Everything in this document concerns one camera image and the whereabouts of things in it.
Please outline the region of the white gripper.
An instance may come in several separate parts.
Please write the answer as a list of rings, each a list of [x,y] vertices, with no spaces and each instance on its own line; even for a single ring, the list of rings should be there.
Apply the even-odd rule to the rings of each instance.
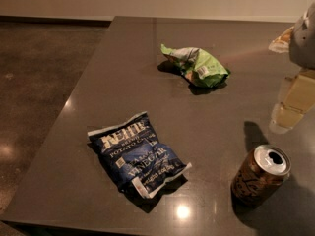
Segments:
[[[283,79],[275,104],[270,129],[285,134],[293,129],[315,105],[315,3],[304,12],[294,27],[285,30],[269,45],[276,53],[288,53],[301,69],[293,78]]]

